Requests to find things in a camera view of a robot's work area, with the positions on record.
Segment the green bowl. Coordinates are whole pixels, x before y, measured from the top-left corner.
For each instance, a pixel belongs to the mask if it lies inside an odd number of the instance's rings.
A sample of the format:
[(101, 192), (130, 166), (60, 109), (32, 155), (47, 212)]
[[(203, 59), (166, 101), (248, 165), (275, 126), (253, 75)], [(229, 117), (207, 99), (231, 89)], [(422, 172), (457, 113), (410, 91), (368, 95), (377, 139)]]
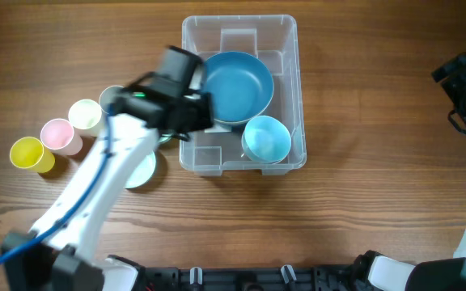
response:
[(172, 139), (171, 136), (161, 136), (161, 138), (159, 139), (159, 144), (160, 145), (165, 144), (169, 142), (171, 139)]
[(155, 173), (157, 158), (154, 152), (149, 153), (135, 168), (125, 184), (125, 189), (133, 189), (147, 183)]

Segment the blue plate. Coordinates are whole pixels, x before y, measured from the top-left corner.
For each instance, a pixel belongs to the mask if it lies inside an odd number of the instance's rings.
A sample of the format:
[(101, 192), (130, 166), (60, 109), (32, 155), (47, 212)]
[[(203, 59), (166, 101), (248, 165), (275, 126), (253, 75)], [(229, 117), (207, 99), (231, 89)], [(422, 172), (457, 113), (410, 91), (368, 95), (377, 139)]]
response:
[(242, 52), (218, 53), (205, 61), (204, 91), (216, 87), (274, 88), (269, 69), (258, 58)]

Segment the light blue bowl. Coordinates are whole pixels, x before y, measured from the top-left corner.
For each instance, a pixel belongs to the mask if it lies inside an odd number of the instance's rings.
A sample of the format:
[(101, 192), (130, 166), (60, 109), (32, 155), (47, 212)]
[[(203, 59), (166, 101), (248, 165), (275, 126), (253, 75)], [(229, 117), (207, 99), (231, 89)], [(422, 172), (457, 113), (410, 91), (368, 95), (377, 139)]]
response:
[(276, 163), (289, 154), (291, 136), (279, 120), (272, 116), (256, 116), (246, 124), (241, 146), (252, 161)]

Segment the cream plate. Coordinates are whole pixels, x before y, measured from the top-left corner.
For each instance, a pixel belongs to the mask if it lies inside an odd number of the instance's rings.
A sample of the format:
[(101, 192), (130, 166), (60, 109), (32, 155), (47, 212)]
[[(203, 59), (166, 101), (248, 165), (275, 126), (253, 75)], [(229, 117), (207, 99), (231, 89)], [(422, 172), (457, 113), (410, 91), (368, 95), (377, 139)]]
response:
[(213, 88), (210, 92), (215, 120), (224, 124), (242, 124), (269, 107), (274, 88), (224, 86)]

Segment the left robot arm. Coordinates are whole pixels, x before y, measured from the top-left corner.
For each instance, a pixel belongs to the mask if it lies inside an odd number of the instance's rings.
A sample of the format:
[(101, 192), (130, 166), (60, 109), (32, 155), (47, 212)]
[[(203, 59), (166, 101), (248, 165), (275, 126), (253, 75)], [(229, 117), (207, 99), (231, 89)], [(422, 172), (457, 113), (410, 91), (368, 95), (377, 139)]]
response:
[(95, 259), (101, 227), (161, 134), (183, 141), (213, 125), (205, 62), (170, 46), (160, 67), (131, 82), (108, 106), (104, 131), (54, 205), (27, 234), (9, 233), (0, 265), (12, 290), (131, 290), (138, 269)]

